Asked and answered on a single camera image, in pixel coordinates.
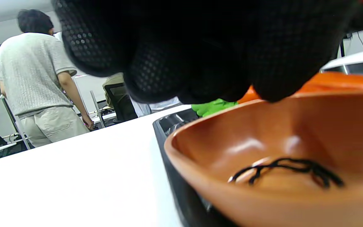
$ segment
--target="black string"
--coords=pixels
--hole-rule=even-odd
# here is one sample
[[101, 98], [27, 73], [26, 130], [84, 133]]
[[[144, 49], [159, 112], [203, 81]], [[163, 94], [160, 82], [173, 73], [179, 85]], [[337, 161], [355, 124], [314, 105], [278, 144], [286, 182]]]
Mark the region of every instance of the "black string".
[[362, 46], [363, 46], [363, 42], [362, 42], [362, 39], [360, 39], [359, 32], [357, 32], [357, 34], [358, 34], [359, 41], [362, 43]]
[[[304, 167], [299, 168], [299, 167], [290, 166], [287, 164], [279, 164], [281, 161], [290, 161], [290, 162], [296, 163], [296, 164], [303, 164]], [[315, 179], [320, 180], [322, 187], [325, 189], [330, 188], [330, 180], [338, 187], [344, 187], [344, 182], [339, 176], [334, 174], [332, 171], [329, 171], [328, 169], [324, 168], [317, 162], [307, 160], [307, 159], [294, 159], [294, 158], [279, 158], [279, 159], [271, 162], [271, 164], [269, 164], [269, 165], [249, 166], [249, 167], [243, 168], [242, 170], [238, 171], [235, 175], [233, 175], [233, 177], [230, 179], [229, 182], [236, 181], [236, 179], [240, 175], [245, 173], [246, 171], [249, 171], [251, 169], [256, 169], [256, 174], [254, 176], [252, 176], [248, 181], [249, 185], [254, 185], [255, 181], [258, 178], [260, 178], [261, 171], [265, 168], [269, 168], [269, 169], [285, 168], [285, 169], [290, 169], [294, 172], [311, 173]]]

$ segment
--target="black tray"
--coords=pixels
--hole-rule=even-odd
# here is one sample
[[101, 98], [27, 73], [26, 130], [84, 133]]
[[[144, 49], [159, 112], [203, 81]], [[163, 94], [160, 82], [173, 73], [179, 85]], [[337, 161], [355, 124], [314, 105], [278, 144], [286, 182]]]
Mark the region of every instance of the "black tray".
[[204, 200], [181, 177], [164, 152], [164, 141], [177, 128], [198, 119], [192, 109], [167, 115], [153, 123], [177, 212], [185, 227], [237, 227]]

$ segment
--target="white tabletop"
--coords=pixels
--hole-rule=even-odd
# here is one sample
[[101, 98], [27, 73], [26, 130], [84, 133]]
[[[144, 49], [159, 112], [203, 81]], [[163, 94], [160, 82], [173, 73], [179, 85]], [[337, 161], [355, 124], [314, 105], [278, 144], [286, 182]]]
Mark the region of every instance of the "white tabletop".
[[321, 69], [330, 69], [337, 66], [356, 64], [356, 63], [363, 63], [363, 52], [331, 60]]
[[1, 158], [0, 227], [182, 226], [152, 123], [188, 108]]

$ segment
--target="gray t-shirt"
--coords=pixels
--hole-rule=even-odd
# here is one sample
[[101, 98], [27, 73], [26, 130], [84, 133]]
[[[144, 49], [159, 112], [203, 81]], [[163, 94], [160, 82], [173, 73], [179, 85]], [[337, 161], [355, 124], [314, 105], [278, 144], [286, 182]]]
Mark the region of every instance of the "gray t-shirt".
[[64, 71], [76, 74], [54, 36], [23, 33], [0, 47], [0, 80], [12, 112], [20, 118], [53, 106], [72, 107], [57, 78]]

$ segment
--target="dark hair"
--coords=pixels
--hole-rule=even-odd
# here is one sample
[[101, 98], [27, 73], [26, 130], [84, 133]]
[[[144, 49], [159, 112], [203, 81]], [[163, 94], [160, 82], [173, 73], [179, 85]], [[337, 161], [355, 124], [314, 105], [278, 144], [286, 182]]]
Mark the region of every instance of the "dark hair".
[[36, 9], [21, 10], [18, 14], [18, 24], [23, 33], [32, 32], [49, 35], [49, 31], [54, 27], [50, 17]]

